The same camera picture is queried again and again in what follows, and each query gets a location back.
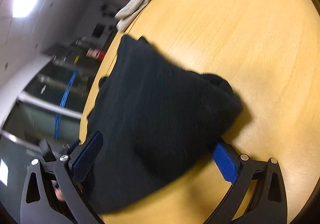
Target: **silver screw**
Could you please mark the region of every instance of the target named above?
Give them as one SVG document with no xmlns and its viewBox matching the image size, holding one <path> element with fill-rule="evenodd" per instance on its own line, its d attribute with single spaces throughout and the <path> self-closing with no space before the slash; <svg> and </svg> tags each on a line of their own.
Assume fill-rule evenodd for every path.
<svg viewBox="0 0 320 224">
<path fill-rule="evenodd" d="M 274 163 L 274 164 L 278 163 L 278 160 L 277 160 L 276 158 L 274 158 L 274 157 L 272 157 L 272 158 L 270 159 L 270 161 L 271 161 L 272 163 Z"/>
<path fill-rule="evenodd" d="M 64 162 L 66 160 L 68 160 L 68 156 L 67 155 L 61 155 L 60 156 L 60 161 Z"/>
<path fill-rule="evenodd" d="M 31 164 L 32 164 L 32 165 L 36 165 L 36 164 L 38 164 L 38 162 L 39 162 L 38 159 L 33 159 L 33 160 L 31 161 Z"/>
<path fill-rule="evenodd" d="M 248 160 L 249 160 L 249 156 L 246 155 L 246 154 L 240 155 L 240 158 L 241 158 L 241 160 L 243 160 L 243 161 L 248 161 Z"/>
</svg>

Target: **wooden table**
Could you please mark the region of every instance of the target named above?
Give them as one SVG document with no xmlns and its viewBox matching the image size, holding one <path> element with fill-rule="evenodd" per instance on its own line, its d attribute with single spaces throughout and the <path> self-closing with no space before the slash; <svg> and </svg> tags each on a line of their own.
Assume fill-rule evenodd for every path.
<svg viewBox="0 0 320 224">
<path fill-rule="evenodd" d="M 152 0 L 126 33 L 145 36 L 183 68 L 228 80 L 244 111 L 224 139 L 253 159 L 278 159 L 290 222 L 320 176 L 320 17 L 311 0 Z M 82 140 L 98 80 L 112 71 L 121 35 L 91 89 L 81 120 Z M 204 157 L 180 179 L 103 220 L 201 224 L 229 186 Z"/>
</svg>

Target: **bright light panel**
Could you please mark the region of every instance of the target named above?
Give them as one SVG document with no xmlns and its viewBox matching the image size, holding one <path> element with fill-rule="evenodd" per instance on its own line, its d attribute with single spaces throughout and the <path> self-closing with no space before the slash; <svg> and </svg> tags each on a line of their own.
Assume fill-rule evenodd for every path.
<svg viewBox="0 0 320 224">
<path fill-rule="evenodd" d="M 35 7 L 37 0 L 13 0 L 13 18 L 26 17 Z"/>
<path fill-rule="evenodd" d="M 1 159 L 1 163 L 0 163 L 0 181 L 4 184 L 4 185 L 8 185 L 8 167 L 7 165 L 4 163 L 4 161 Z"/>
</svg>

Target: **beige towel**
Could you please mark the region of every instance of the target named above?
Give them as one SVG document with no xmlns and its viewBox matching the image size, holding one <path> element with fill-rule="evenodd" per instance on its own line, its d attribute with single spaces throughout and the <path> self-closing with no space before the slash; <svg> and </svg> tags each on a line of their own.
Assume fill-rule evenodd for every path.
<svg viewBox="0 0 320 224">
<path fill-rule="evenodd" d="M 120 20 L 117 24 L 118 31 L 124 32 L 150 1 L 151 0 L 130 0 L 115 16 L 117 20 Z"/>
</svg>

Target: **blue textured pad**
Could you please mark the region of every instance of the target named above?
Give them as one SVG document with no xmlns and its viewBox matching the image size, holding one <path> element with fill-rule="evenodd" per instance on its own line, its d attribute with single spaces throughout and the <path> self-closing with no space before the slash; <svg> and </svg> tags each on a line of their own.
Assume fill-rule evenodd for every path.
<svg viewBox="0 0 320 224">
<path fill-rule="evenodd" d="M 237 167 L 221 143 L 217 143 L 212 152 L 212 158 L 217 164 L 223 178 L 234 184 L 237 180 Z"/>
<path fill-rule="evenodd" d="M 87 176 L 94 160 L 102 148 L 102 145 L 103 136 L 100 132 L 97 132 L 72 165 L 71 176 L 73 183 L 76 184 L 84 181 L 84 178 Z"/>
</svg>

